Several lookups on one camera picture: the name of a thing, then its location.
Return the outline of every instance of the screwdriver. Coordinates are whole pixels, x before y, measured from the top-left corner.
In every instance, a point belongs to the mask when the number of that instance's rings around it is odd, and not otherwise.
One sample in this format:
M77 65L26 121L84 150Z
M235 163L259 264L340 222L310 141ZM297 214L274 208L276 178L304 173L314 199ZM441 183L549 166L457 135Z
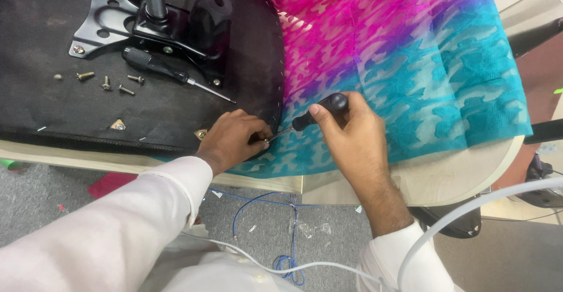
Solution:
M348 98L346 95L342 93L334 93L327 96L325 99L322 99L318 102L319 105L326 108L336 119L337 123L341 123L344 120L344 115L348 112ZM307 113L303 116L295 117L291 122L291 126L289 128L284 129L268 139L266 142L270 143L273 139L289 132L291 130L295 131L303 131L309 125L317 123L316 120L311 115L311 112L307 111Z
M164 61L162 61L159 58L155 58L153 57L151 54L143 51L143 50L139 50L137 48L133 48L133 47L126 47L125 50L123 50L123 52L121 53L121 56L123 57L123 59L129 63L130 65L137 67L139 69L143 69L143 70L151 70L151 71L155 71L155 72L159 72L162 74L166 74L168 76L171 76L177 80L179 80L182 83L188 83L190 85L195 85L197 87L201 87L202 89L215 94L217 96L219 96L220 98L224 99L224 100L228 100L230 102L232 102L233 104L236 104L236 101L231 100L230 98L221 95L217 92L215 92L214 90L207 88L201 84L199 84L198 82L196 82L194 79L192 79L190 77L190 74L188 72L182 72L182 71L178 71L176 69L174 69L172 66L166 64Z

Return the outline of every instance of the black metal bracket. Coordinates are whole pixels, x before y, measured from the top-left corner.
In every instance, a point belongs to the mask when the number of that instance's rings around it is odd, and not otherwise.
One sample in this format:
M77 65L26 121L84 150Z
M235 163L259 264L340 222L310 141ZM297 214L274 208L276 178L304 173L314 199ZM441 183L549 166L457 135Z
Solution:
M230 42L229 0L197 0L191 11L166 4L165 18L148 13L146 0L92 0L69 54L86 58L131 39L137 47L185 55L210 86L222 88Z

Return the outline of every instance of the screw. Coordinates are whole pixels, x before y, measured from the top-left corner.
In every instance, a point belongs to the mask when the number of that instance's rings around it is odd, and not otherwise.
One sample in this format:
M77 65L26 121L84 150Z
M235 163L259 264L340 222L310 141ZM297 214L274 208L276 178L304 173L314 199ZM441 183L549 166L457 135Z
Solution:
M125 87L123 87L122 84L119 85L119 90L122 91L122 92L128 93L128 94L131 94L131 95L135 95L135 93L133 93L133 92L131 92L130 90L128 90L128 89L126 89Z
M76 73L76 78L79 80L84 80L87 77L91 77L94 75L94 72L88 72L88 73L84 73L84 74L78 74Z
M102 88L106 91L109 91L111 89L111 86L109 85L109 77L104 77L104 85L102 85Z
M84 53L84 48L80 45L76 45L74 48L72 48L72 51L74 51L74 53L82 54Z
M136 80L141 85L143 84L143 81L145 80L145 79L143 79L143 77L132 77L131 75L128 75L127 77L132 79L132 80Z

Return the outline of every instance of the person's right hand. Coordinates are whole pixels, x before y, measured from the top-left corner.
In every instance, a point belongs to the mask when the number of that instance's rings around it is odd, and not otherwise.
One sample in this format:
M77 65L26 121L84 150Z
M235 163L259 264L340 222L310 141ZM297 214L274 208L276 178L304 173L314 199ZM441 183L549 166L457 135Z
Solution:
M334 117L319 104L309 107L311 115L323 132L334 163L357 188L373 185L374 179L388 181L387 143L385 122L377 116L358 92L342 92L348 97L350 109L348 124L341 128Z

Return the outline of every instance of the gray carpet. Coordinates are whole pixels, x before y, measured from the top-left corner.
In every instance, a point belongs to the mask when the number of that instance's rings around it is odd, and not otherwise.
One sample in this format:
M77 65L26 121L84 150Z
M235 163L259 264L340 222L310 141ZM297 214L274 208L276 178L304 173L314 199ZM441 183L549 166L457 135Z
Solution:
M15 173L0 167L0 246L88 204L88 186L105 173L45 165L27 165ZM244 197L266 192L213 185ZM271 201L282 201L271 195ZM208 192L200 216L212 238L235 244L271 266L279 255L291 254L290 207L252 203L232 224L243 200ZM296 236L297 262L334 261L355 267L370 239L365 213L351 206L300 207ZM474 239L436 236L436 250L454 281L466 292L563 290L563 227L532 222L485 221ZM303 291L355 291L354 275L336 268L304 271Z

